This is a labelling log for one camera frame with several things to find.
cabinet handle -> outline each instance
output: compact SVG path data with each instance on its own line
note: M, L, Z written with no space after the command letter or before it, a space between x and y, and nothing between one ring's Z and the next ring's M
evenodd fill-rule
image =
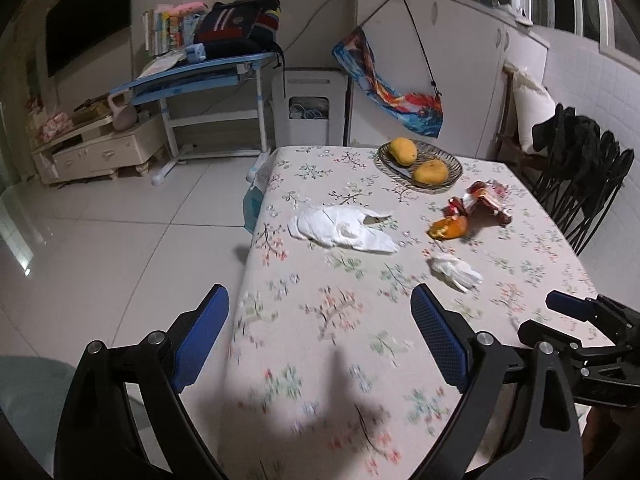
M431 23L435 25L438 22L438 3L434 2L431 7Z

white drawer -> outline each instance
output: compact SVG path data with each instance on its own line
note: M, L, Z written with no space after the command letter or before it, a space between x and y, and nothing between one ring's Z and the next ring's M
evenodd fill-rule
M140 156L135 139L127 136L88 146L86 161L92 171L100 171L140 164Z
M58 170L58 177L62 180L82 178L86 174L86 161L83 155L84 150L73 150L53 155L53 162Z

television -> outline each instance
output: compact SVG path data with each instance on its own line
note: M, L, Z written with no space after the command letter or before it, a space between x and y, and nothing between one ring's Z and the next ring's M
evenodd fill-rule
M47 71L62 67L131 24L131 0L59 0L47 14Z

white storage box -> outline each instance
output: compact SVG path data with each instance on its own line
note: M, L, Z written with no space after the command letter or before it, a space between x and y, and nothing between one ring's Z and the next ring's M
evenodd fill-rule
M273 78L276 146L343 146L347 76L334 69L290 68Z

floral tablecloth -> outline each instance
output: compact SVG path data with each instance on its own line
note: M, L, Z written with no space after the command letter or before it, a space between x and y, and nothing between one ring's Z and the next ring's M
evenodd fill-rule
M448 386L410 313L415 285L473 329L519 345L537 319L588 346L607 340L588 324L545 307L554 289L596 294L571 247L503 164L460 158L447 192L403 184L374 163L375 151L281 148L258 218L242 283L225 383L219 458L232 480L409 478L443 430L460 394ZM481 219L464 238L426 234L453 196L476 180L508 187L513 222ZM305 205L393 211L379 229L392 255L326 249L290 237ZM483 276L473 293L430 273L432 251L448 251Z

